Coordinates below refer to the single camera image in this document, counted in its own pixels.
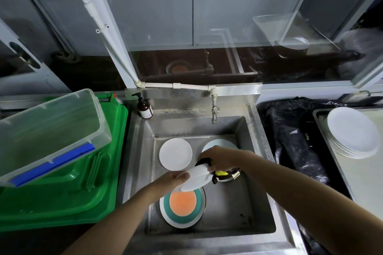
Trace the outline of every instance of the black pump nozzle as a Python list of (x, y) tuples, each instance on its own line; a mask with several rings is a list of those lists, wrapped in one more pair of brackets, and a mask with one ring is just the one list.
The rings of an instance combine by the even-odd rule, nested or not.
[(144, 98), (141, 96), (141, 93), (134, 93), (132, 96), (137, 96), (139, 101), (142, 101)]

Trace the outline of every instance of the green plastic bin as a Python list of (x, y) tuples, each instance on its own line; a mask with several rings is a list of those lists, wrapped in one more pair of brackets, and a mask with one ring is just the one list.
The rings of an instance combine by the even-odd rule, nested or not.
[(114, 210), (128, 111), (112, 93), (97, 97), (112, 141), (28, 185), (0, 188), (0, 232), (95, 223)]

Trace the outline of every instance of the bottle label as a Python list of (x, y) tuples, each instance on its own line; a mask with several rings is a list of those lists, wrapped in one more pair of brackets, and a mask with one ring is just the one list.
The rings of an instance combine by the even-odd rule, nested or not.
[(153, 116), (153, 110), (150, 107), (148, 110), (140, 111), (140, 114), (142, 118), (147, 119)]

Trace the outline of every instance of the hand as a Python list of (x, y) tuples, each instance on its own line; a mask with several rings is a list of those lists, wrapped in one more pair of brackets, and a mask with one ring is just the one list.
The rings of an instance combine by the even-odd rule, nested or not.
[(189, 177), (189, 173), (184, 171), (167, 172), (147, 185), (146, 188), (150, 192), (152, 201), (155, 202), (174, 190), (176, 186), (187, 181)]
[(227, 148), (216, 145), (201, 153), (198, 160), (209, 157), (211, 159), (211, 166), (208, 168), (208, 171), (225, 172), (239, 167), (236, 164), (236, 158), (238, 158), (243, 151), (244, 150), (241, 149)]

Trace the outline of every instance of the blue handle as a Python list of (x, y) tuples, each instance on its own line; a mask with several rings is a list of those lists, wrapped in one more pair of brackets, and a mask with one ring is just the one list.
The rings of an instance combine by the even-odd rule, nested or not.
[(95, 149), (96, 147), (94, 147), (92, 143), (86, 143), (71, 151), (64, 153), (63, 155), (57, 156), (52, 160), (52, 162), (45, 162), (40, 166), (35, 167), (34, 169), (31, 169), (16, 177), (13, 177), (9, 182), (12, 183), (15, 187), (25, 185), (26, 183), (42, 175), (45, 175), (47, 172), (50, 172), (55, 168), (65, 165), (69, 161), (72, 161), (85, 154), (88, 154), (89, 152), (92, 152)]

